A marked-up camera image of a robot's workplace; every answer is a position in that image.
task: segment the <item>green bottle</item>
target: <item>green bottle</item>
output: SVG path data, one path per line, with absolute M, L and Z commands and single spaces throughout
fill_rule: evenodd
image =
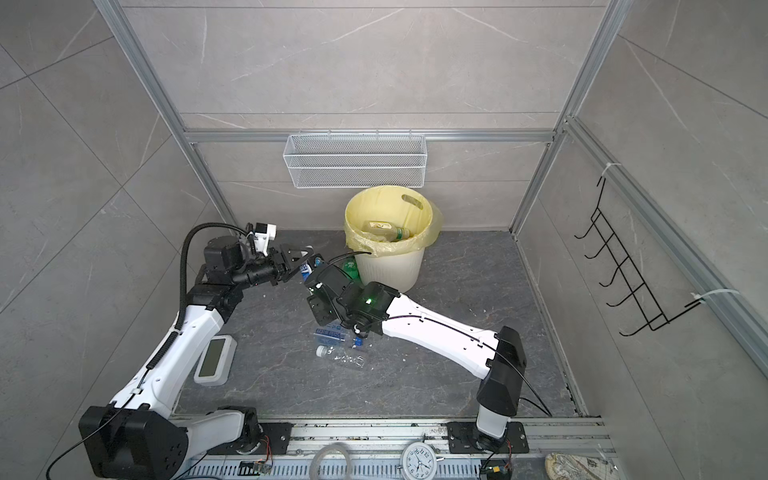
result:
M 344 262 L 344 264 L 341 266 L 341 270 L 349 275 L 349 278 L 352 280 L 357 280 L 360 278 L 360 272 L 357 271 L 357 261 L 355 260 L 355 257 L 346 259 L 346 262 Z

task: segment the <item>wall hook rack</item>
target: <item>wall hook rack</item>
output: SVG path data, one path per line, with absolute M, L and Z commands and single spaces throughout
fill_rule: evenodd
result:
M 640 269 L 637 268 L 637 265 L 635 264 L 634 260 L 632 260 L 632 256 L 629 254 L 629 252 L 627 251 L 626 247 L 624 247 L 624 242 L 621 241 L 621 238 L 619 238 L 619 236 L 616 234 L 616 230 L 614 230 L 614 228 L 611 226 L 611 222 L 608 221 L 606 216 L 603 214 L 603 211 L 600 209 L 600 201 L 603 198 L 603 191 L 605 190 L 605 177 L 602 177 L 602 176 L 600 177 L 600 180 L 598 180 L 597 187 L 600 188 L 600 194 L 598 195 L 597 205 L 595 205 L 594 210 L 592 211 L 592 215 L 590 215 L 590 221 L 591 221 L 590 226 L 589 226 L 589 228 L 587 228 L 587 231 L 584 232 L 584 235 L 581 235 L 581 236 L 574 235 L 574 237 L 578 238 L 579 240 L 583 239 L 594 229 L 598 233 L 598 235 L 600 236 L 603 244 L 600 247 L 600 249 L 596 252 L 595 255 L 592 255 L 592 256 L 584 255 L 584 257 L 586 257 L 586 258 L 591 260 L 591 259 L 596 258 L 598 255 L 600 255 L 600 253 L 602 253 L 603 250 L 607 250 L 609 252 L 609 254 L 611 255 L 611 259 L 616 264 L 616 268 L 614 268 L 614 273 L 611 276 L 611 280 L 608 283 L 599 282 L 600 286 L 602 286 L 603 288 L 608 288 L 609 286 L 611 286 L 613 284 L 614 280 L 616 280 L 617 275 L 620 274 L 621 275 L 621 279 L 624 281 L 624 285 L 626 285 L 627 288 L 629 289 L 629 294 L 627 294 L 618 303 L 608 303 L 608 302 L 606 302 L 605 304 L 608 305 L 608 306 L 611 306 L 611 307 L 616 307 L 616 306 L 620 306 L 622 303 L 626 302 L 627 300 L 629 300 L 631 298 L 631 299 L 634 300 L 635 304 L 637 305 L 637 308 L 640 309 L 640 313 L 643 315 L 644 323 L 643 323 L 642 326 L 638 327 L 637 329 L 635 329 L 631 333 L 624 333 L 624 332 L 621 332 L 621 331 L 619 333 L 622 336 L 633 336 L 634 334 L 640 332 L 644 328 L 649 328 L 649 329 L 651 329 L 653 331 L 656 331 L 656 330 L 660 329 L 662 326 L 665 326 L 665 325 L 671 323 L 673 320 L 679 318 L 680 316 L 684 315 L 685 313 L 690 312 L 691 310 L 693 310 L 694 308 L 696 308 L 700 304 L 704 303 L 704 299 L 703 298 L 697 298 L 693 302 L 689 302 L 689 303 L 683 305 L 683 310 L 680 313 L 678 313 L 677 315 L 672 316 L 672 317 L 669 317 L 664 312 L 664 309 L 661 308 L 661 305 L 659 305 L 658 300 L 656 300 L 656 296 L 654 295 L 654 291 L 650 288 L 650 285 L 648 285 L 648 283 L 646 282 L 645 278 L 643 277 L 643 273 L 640 271 Z M 603 219 L 603 221 L 607 225 L 607 228 L 608 228 L 610 233 L 608 233 L 608 232 L 604 233 L 603 231 L 600 230 L 600 227 L 598 227 L 598 224 L 597 224 L 597 221 L 600 218 Z M 617 243 L 619 244 L 619 247 L 620 247 L 618 249 L 619 251 L 616 252 L 616 253 L 611 249 L 611 246 L 608 245 L 608 242 L 610 242 L 614 238 L 616 239 L 616 241 L 617 241 Z M 637 277 L 640 279 L 639 284 L 637 284 L 636 286 L 632 287 L 632 285 L 630 284 L 629 280 L 627 279 L 627 274 L 623 270 L 625 268 L 634 269 L 634 271 L 637 273 Z M 637 293 L 639 291 L 641 291 L 642 289 L 645 289 L 645 291 L 648 292 L 648 294 L 650 295 L 651 299 L 654 301 L 654 304 L 656 305 L 656 307 L 658 308 L 658 311 L 659 311 L 659 313 L 656 316 L 654 316 L 654 317 L 652 317 L 650 319 L 649 319 L 648 313 L 645 311 L 645 308 L 643 308 L 643 303 L 637 298 Z M 657 320 L 659 320 L 659 321 L 657 322 L 657 325 L 655 326 L 653 324 L 653 322 L 655 322 Z

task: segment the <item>wire mesh basket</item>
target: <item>wire mesh basket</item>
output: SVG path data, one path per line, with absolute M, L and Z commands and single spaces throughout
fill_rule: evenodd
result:
M 423 187 L 427 143 L 420 134 L 296 134 L 283 158 L 296 188 Z

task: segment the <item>gray tile wall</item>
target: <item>gray tile wall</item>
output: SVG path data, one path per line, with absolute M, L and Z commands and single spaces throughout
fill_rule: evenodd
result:
M 220 217 L 169 136 L 90 0 L 6 2 L 4 477 L 44 478 L 53 454 L 79 439 L 80 414 L 111 399 L 174 317 L 184 234 L 198 217 Z M 92 476 L 82 447 L 52 472 Z
M 338 230 L 359 188 L 293 187 L 283 144 L 200 144 L 200 152 L 241 223 Z M 429 145 L 421 193 L 443 213 L 446 230 L 505 230 L 544 150 L 540 143 Z
M 766 18 L 634 2 L 579 116 L 768 321 Z
M 127 0 L 188 127 L 552 128 L 604 12 L 587 0 Z M 542 144 L 430 144 L 445 228 L 508 228 Z M 280 144 L 202 144 L 241 222 L 337 229 Z
M 525 222 L 520 241 L 558 338 L 592 415 L 602 415 L 629 478 L 762 478 L 768 381 L 706 306 L 657 331 L 645 329 L 615 263 L 590 225 L 600 171 L 566 143 Z M 694 288 L 614 192 L 601 209 L 669 317 Z M 604 235 L 607 226 L 598 222 Z M 609 246 L 619 260 L 618 245 Z M 636 286 L 636 272 L 622 269 Z M 642 290 L 640 301 L 658 312 Z

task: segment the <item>debris on floor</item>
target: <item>debris on floor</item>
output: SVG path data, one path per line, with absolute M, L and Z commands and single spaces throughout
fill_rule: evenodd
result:
M 619 480 L 616 467 L 601 458 L 550 453 L 544 467 L 550 480 Z

